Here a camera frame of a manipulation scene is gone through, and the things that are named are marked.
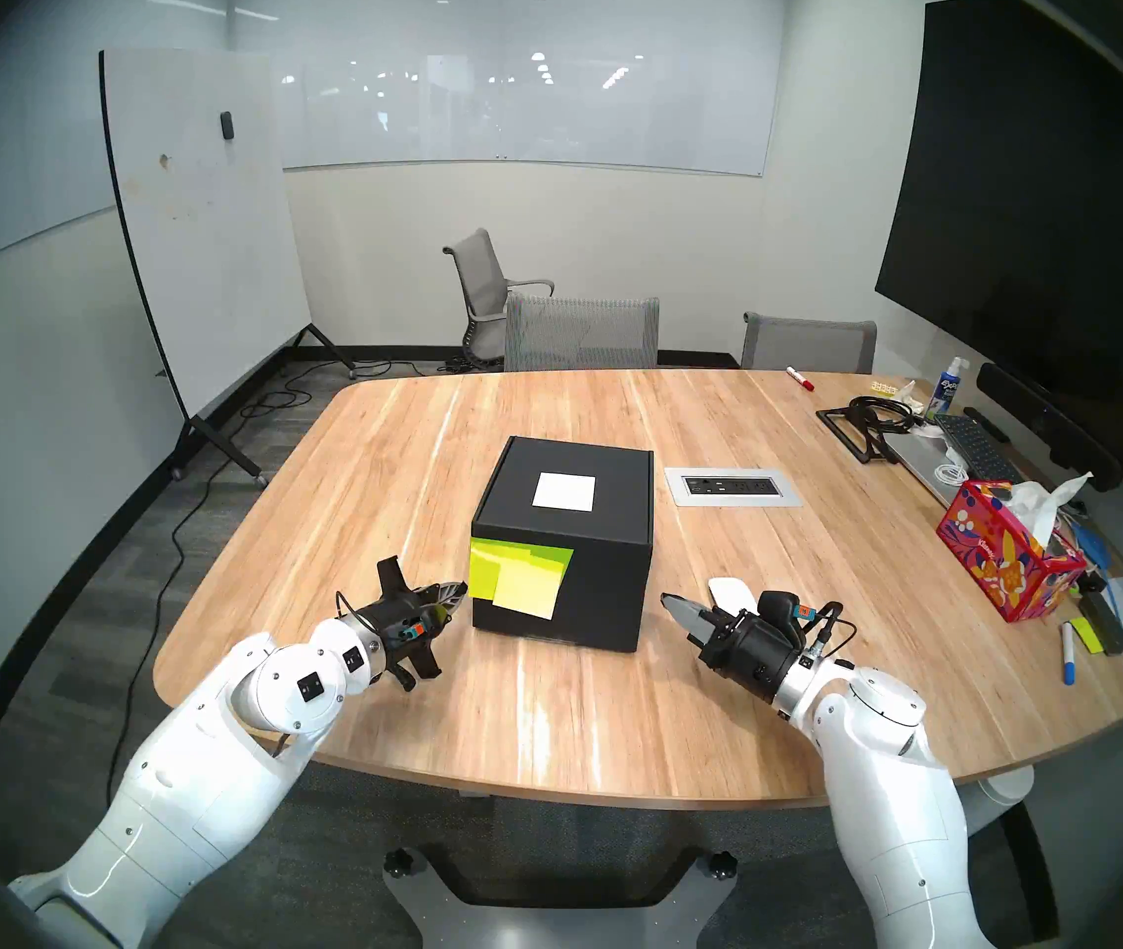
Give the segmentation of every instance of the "black sensor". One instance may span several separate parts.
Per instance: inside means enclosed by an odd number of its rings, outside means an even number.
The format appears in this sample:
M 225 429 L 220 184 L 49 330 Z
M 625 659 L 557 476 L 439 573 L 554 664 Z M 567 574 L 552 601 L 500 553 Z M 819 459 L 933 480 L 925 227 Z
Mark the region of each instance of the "black sensor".
M 311 703 L 323 693 L 323 683 L 320 682 L 320 674 L 311 670 L 299 681 L 299 693 L 302 694 L 304 703 Z

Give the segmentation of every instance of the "whiteboard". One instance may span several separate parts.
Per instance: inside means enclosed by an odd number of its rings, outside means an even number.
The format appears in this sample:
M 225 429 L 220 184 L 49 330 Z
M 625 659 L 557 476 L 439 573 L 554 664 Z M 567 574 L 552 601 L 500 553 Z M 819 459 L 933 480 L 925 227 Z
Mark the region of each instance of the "whiteboard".
M 528 159 L 764 170 L 785 0 L 232 0 L 232 9 L 229 47 L 272 58 L 286 167 Z
M 227 51 L 110 49 L 100 66 L 122 229 L 191 417 L 311 322 L 270 65 Z
M 222 49 L 227 0 L 22 0 L 12 10 L 0 25 L 0 248 L 112 206 L 95 67 L 110 45 Z

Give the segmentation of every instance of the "gray carpet floor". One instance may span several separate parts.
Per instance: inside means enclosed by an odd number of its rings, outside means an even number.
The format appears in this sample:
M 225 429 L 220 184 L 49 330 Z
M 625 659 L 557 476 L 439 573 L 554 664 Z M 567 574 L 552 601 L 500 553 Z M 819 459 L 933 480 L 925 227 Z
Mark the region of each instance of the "gray carpet floor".
M 307 366 L 290 363 L 270 386 Z M 420 366 L 432 373 L 437 364 Z M 412 371 L 395 367 L 392 375 Z M 274 472 L 346 385 L 345 369 L 316 369 L 298 383 L 312 393 L 310 404 L 255 419 L 236 440 Z M 75 600 L 8 710 L 0 728 L 4 880 L 57 867 L 101 819 L 126 683 L 148 642 L 155 596 L 177 560 L 171 530 L 221 460 L 203 449 L 183 481 L 141 515 Z M 166 592 L 157 647 L 258 494 L 236 466 L 216 478 L 209 501 L 180 533 L 186 563 Z M 119 773 L 168 712 L 153 690 L 156 655 L 136 686 Z M 738 887 L 706 925 L 702 947 L 874 945 L 829 810 L 657 813 L 462 799 L 314 764 L 258 839 L 184 900 L 157 945 L 420 947 L 417 928 L 381 880 L 383 855 L 401 846 L 421 848 L 466 901 L 558 906 L 651 902 L 679 876 L 691 850 L 730 850 L 741 864 Z M 970 880 L 989 939 L 1002 948 L 1031 941 L 999 825 L 971 838 Z

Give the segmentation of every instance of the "tv screen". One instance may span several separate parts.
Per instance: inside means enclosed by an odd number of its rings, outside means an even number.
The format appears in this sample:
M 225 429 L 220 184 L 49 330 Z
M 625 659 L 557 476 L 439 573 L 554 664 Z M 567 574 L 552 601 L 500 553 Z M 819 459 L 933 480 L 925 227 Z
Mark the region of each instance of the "tv screen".
M 1123 73 L 1020 0 L 928 4 L 876 290 L 1123 465 Z

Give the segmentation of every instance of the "chair armrest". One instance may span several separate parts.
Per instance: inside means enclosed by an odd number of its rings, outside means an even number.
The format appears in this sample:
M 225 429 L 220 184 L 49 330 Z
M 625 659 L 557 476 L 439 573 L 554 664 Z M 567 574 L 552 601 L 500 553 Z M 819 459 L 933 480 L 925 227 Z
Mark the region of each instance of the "chair armrest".
M 549 286 L 549 294 L 553 294 L 553 290 L 556 288 L 550 279 L 528 279 L 521 282 L 511 282 L 505 279 L 504 282 L 510 289 L 517 289 L 519 285 L 546 285 Z

